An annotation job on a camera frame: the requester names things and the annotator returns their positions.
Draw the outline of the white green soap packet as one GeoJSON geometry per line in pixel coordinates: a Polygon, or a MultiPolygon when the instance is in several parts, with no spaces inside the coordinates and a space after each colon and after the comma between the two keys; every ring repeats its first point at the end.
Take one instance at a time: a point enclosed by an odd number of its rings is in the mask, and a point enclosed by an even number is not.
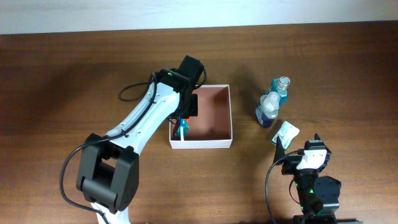
{"type": "Polygon", "coordinates": [[[276,145],[277,138],[280,138],[282,146],[286,150],[289,148],[291,142],[299,134],[299,132],[299,128],[295,127],[288,121],[284,121],[274,137],[271,139],[271,143],[273,143],[273,145],[276,145]]]}

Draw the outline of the red green toothpaste tube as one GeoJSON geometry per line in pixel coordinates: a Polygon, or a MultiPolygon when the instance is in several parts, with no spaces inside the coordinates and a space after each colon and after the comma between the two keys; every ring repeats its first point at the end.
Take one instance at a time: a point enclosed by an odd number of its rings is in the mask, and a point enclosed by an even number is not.
{"type": "MultiPolygon", "coordinates": [[[[184,125],[184,130],[183,130],[183,135],[184,135],[184,139],[185,139],[185,137],[186,137],[186,135],[187,135],[187,131],[189,130],[189,121],[190,121],[190,119],[189,118],[183,118],[183,125],[184,125]]],[[[178,126],[177,126],[177,130],[175,131],[175,133],[174,133],[174,136],[176,136],[176,137],[180,137],[180,129],[179,129],[179,126],[180,126],[180,122],[178,122],[178,126]]]]}

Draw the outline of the blue white toothbrush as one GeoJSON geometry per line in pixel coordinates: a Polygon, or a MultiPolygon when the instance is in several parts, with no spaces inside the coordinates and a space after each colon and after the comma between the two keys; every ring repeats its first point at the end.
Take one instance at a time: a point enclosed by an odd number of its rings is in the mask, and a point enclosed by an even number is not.
{"type": "Polygon", "coordinates": [[[180,129],[180,141],[184,141],[184,135],[183,135],[183,129],[184,128],[184,125],[183,125],[183,118],[181,118],[180,119],[180,126],[179,126],[179,129],[180,129]]]}

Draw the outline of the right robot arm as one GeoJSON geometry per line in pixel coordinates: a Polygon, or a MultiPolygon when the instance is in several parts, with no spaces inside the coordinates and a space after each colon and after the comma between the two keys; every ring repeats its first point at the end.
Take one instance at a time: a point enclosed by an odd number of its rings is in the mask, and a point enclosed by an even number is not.
{"type": "Polygon", "coordinates": [[[268,181],[272,169],[281,166],[283,175],[292,175],[289,185],[295,185],[302,211],[295,215],[292,223],[359,223],[356,219],[337,219],[335,212],[339,209],[339,196],[342,184],[330,176],[321,176],[320,172],[327,166],[331,151],[318,134],[313,140],[305,142],[302,149],[285,153],[280,137],[276,140],[276,150],[273,163],[266,175],[266,204],[268,212],[272,213],[269,203],[268,181]]]}

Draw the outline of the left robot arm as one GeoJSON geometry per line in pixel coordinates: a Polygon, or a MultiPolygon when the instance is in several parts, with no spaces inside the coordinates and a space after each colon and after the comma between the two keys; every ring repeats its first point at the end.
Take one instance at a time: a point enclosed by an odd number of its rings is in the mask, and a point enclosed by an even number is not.
{"type": "Polygon", "coordinates": [[[139,156],[166,119],[181,121],[198,114],[204,65],[185,56],[178,68],[150,76],[141,102],[104,136],[90,134],[81,147],[77,189],[91,203],[99,223],[129,223],[127,208],[139,185],[139,156]]]}

